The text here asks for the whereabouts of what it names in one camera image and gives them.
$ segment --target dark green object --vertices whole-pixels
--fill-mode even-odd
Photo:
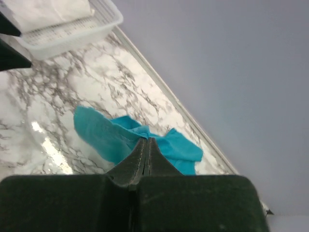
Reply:
[[[20,36],[20,31],[0,12],[0,33]],[[0,39],[0,71],[30,68],[31,62]]]
[[[268,232],[256,190],[237,175],[184,176],[140,139],[104,175],[11,176],[0,231]]]

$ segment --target blue cloth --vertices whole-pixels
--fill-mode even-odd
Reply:
[[[184,175],[195,175],[194,165],[201,161],[203,151],[181,133],[171,129],[165,136],[150,133],[129,116],[107,119],[97,110],[77,106],[74,127],[78,135],[91,145],[105,160],[120,163],[134,149],[138,140],[155,138],[164,157]]]

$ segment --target white marble countertop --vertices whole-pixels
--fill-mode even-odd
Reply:
[[[203,149],[197,174],[226,171],[151,77],[114,36],[0,73],[0,179],[12,174],[93,174],[112,167],[83,142],[73,110],[130,115],[152,132],[176,128]]]

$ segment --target basket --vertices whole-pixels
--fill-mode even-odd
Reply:
[[[123,16],[110,0],[89,0],[92,17],[34,30],[16,37],[35,59],[43,60],[104,39],[123,22]]]

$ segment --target wall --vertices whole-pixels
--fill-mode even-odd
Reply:
[[[271,232],[305,232],[309,229],[308,216],[268,216]]]
[[[122,30],[271,210],[309,215],[309,1],[113,1]]]

